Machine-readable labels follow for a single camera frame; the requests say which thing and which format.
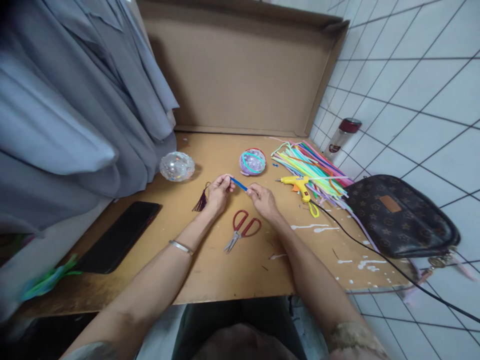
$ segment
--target gray curtain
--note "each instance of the gray curtain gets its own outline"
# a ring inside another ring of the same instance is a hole
[[[179,105],[124,0],[17,1],[0,40],[0,232],[145,189]]]

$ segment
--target smartphone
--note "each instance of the smartphone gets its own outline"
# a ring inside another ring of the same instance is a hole
[[[153,202],[134,202],[81,257],[75,270],[110,274],[127,256],[130,249],[157,216],[160,208],[159,204]]]

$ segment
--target sparkly ball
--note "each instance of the sparkly ball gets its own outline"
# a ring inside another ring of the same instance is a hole
[[[245,150],[240,156],[240,168],[245,176],[260,174],[265,170],[265,154],[257,148]]]
[[[190,179],[195,171],[195,163],[186,153],[174,151],[160,160],[160,173],[165,179],[180,182]]]

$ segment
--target brown handbag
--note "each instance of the brown handbag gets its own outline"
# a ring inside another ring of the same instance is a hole
[[[381,253],[391,258],[447,257],[460,233],[428,197],[390,175],[366,177],[345,188],[345,202]]]

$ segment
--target red-handled scissors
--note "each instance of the red-handled scissors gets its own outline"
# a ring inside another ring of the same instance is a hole
[[[235,220],[237,219],[237,215],[240,214],[240,213],[244,213],[245,216],[240,220],[238,225],[235,225]],[[243,231],[240,233],[240,228],[242,227],[242,225],[244,224],[245,220],[248,217],[249,217],[249,213],[246,212],[245,210],[238,210],[236,212],[235,216],[233,217],[233,237],[231,238],[230,242],[226,245],[226,247],[223,249],[223,251],[226,250],[227,254],[230,253],[230,251],[232,250],[232,248],[234,247],[234,245],[235,245],[235,243],[237,242],[238,239],[249,238],[249,237],[255,235],[256,233],[258,233],[260,228],[262,227],[262,222],[260,220],[258,220],[256,217],[254,217],[252,220],[250,220],[250,222],[245,227],[245,229],[243,229]],[[254,232],[252,232],[250,234],[247,234],[247,232],[249,231],[250,227],[254,224],[254,222],[258,223],[258,228]]]

